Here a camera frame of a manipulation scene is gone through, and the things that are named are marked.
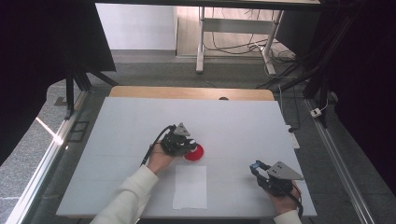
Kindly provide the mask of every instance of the white paper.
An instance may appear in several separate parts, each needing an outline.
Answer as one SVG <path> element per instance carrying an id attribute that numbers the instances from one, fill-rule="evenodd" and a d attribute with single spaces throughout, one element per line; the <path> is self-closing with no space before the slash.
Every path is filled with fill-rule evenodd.
<path id="1" fill-rule="evenodd" d="M 173 208 L 207 208 L 206 166 L 177 166 Z"/>

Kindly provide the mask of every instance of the metal frame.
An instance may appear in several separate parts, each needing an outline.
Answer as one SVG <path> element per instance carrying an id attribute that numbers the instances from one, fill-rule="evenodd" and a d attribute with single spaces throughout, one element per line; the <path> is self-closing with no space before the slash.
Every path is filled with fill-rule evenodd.
<path id="1" fill-rule="evenodd" d="M 70 119 L 65 119 L 58 132 L 56 133 L 62 139 L 65 139 L 70 129 L 73 127 L 74 122 L 76 121 L 80 109 L 83 107 L 85 103 L 85 99 L 87 98 L 88 93 L 86 91 L 82 91 L 79 95 L 76 105 L 75 105 L 75 113 L 72 114 Z M 19 224 L 24 221 L 26 218 L 30 207 L 37 195 L 38 191 L 41 188 L 41 184 L 44 182 L 47 177 L 48 172 L 50 171 L 50 167 L 55 161 L 58 153 L 62 149 L 63 146 L 59 146 L 54 140 L 49 144 L 49 148 L 43 156 L 43 159 L 38 164 L 35 169 L 35 173 L 32 175 L 29 183 L 27 184 L 25 190 L 23 191 L 21 197 L 18 199 L 17 204 L 12 210 L 10 216 L 6 224 Z"/>
<path id="2" fill-rule="evenodd" d="M 268 75 L 276 74 L 275 68 L 271 62 L 270 49 L 275 38 L 276 30 L 282 17 L 283 10 L 279 11 L 274 21 L 248 21 L 248 20 L 230 20 L 230 19 L 213 19 L 205 18 L 205 7 L 200 7 L 199 25 L 200 40 L 197 52 L 196 73 L 204 72 L 204 32 L 219 33 L 238 33 L 238 34 L 256 34 L 268 35 L 265 48 L 261 48 L 261 54 L 264 59 Z"/>
<path id="3" fill-rule="evenodd" d="M 273 10 L 299 10 L 299 11 L 325 11 L 329 8 L 349 8 L 353 3 L 338 6 L 337 2 L 326 4 L 257 1 L 257 0 L 95 0 L 95 3 L 114 3 L 132 5 L 155 5 L 155 6 L 184 6 L 184 7 L 233 7 L 255 8 Z"/>
<path id="4" fill-rule="evenodd" d="M 313 110 L 313 106 L 310 103 L 310 100 L 305 100 L 306 107 L 308 111 Z M 346 193 L 350 197 L 350 201 L 352 202 L 356 213 L 361 220 L 361 223 L 364 224 L 375 224 L 374 217 L 367 206 L 366 201 L 364 201 L 361 191 L 355 184 L 347 166 L 338 151 L 337 146 L 335 145 L 334 141 L 332 140 L 332 136 L 330 135 L 329 131 L 323 127 L 318 119 L 314 119 L 315 125 L 318 129 L 319 135 L 332 159 L 332 164 L 335 167 L 338 175 L 340 176 L 341 182 L 344 185 Z"/>

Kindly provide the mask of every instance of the human arm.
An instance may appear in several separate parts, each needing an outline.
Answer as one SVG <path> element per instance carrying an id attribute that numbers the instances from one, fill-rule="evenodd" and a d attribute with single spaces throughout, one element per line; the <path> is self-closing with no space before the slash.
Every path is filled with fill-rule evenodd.
<path id="1" fill-rule="evenodd" d="M 91 222 L 92 224 L 130 224 L 142 215 L 149 201 L 150 192 L 173 158 L 164 154 L 160 144 L 154 146 L 148 165 L 142 165 L 128 177 L 116 192 L 114 199 Z"/>
<path id="2" fill-rule="evenodd" d="M 295 188 L 293 188 L 291 195 L 293 195 L 296 199 L 299 199 L 301 197 L 301 192 L 294 181 L 293 181 L 293 185 L 295 186 Z M 294 200 L 292 200 L 288 196 L 274 197 L 268 192 L 267 194 L 274 205 L 276 213 L 278 214 L 278 216 L 274 218 L 275 224 L 302 223 L 296 210 L 297 204 Z"/>

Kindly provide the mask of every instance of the white sleeve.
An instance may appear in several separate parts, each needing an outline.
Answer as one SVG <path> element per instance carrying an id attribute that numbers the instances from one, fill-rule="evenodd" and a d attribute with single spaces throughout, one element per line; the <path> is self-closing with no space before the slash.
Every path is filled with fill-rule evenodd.
<path id="1" fill-rule="evenodd" d="M 136 223 L 149 201 L 151 189 L 157 182 L 158 177 L 147 166 L 142 165 L 123 182 L 111 203 L 91 224 Z"/>
<path id="2" fill-rule="evenodd" d="M 279 215 L 274 218 L 276 224 L 301 224 L 296 210 L 291 210 L 287 213 Z"/>

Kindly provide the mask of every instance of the red object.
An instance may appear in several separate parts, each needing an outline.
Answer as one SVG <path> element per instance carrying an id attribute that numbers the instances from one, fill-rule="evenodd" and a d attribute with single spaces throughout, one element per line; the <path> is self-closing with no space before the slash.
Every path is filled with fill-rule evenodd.
<path id="1" fill-rule="evenodd" d="M 184 156 L 184 159 L 188 162 L 198 162 L 204 156 L 204 148 L 197 144 L 197 148 Z"/>

